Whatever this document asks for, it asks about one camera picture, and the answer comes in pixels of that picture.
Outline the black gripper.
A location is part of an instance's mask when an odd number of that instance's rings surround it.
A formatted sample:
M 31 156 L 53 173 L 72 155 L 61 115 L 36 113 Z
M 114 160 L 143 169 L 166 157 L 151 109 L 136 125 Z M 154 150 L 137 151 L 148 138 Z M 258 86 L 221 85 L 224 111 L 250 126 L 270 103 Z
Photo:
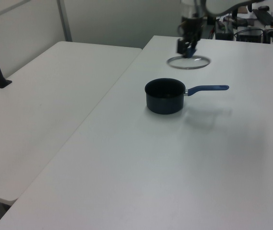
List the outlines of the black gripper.
M 177 53 L 185 55 L 190 43 L 190 54 L 192 57 L 196 52 L 196 46 L 202 35 L 203 18 L 186 18 L 181 17 L 182 38 L 177 40 Z

